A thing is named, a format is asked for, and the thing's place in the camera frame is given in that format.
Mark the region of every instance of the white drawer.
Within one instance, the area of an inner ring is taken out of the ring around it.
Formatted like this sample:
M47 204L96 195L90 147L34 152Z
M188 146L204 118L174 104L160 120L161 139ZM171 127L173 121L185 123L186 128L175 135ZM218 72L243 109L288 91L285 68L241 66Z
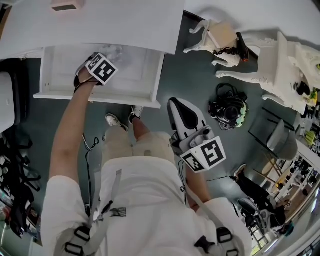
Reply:
M44 48L41 59L40 92L38 99L71 100L77 68L103 44L61 45ZM96 86L89 98L105 102L160 108L156 100L164 52L123 46L119 71L105 85Z

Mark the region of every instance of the shorts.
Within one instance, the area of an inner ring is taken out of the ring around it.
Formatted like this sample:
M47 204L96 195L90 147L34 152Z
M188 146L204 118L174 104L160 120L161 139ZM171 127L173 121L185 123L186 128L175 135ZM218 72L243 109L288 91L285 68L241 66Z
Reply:
M119 126L110 127L105 133L102 166L111 159L128 157L154 157L168 160L176 165L169 134L149 132L141 136L133 146L128 132Z

